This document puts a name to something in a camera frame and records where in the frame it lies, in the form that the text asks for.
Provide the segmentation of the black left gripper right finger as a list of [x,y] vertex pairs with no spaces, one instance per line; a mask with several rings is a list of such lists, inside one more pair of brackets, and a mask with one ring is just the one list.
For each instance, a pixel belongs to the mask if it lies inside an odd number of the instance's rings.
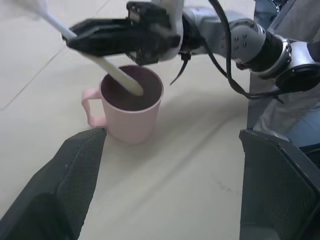
[[239,138],[245,157],[240,239],[319,239],[320,146],[298,147],[251,129]]

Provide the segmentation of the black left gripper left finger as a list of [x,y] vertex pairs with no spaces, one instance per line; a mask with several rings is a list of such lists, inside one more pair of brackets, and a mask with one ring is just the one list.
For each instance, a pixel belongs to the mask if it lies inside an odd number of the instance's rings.
[[66,139],[0,220],[2,240],[77,240],[98,180],[107,131]]

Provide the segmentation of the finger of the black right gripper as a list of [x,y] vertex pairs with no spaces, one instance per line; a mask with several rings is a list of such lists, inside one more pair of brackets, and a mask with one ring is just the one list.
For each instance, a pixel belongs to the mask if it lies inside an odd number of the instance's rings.
[[78,28],[76,37],[66,45],[80,53],[96,57],[135,51],[141,43],[141,31],[133,27],[95,26]]
[[127,19],[88,18],[76,23],[69,29],[77,36],[90,36],[93,34],[122,33],[132,26]]

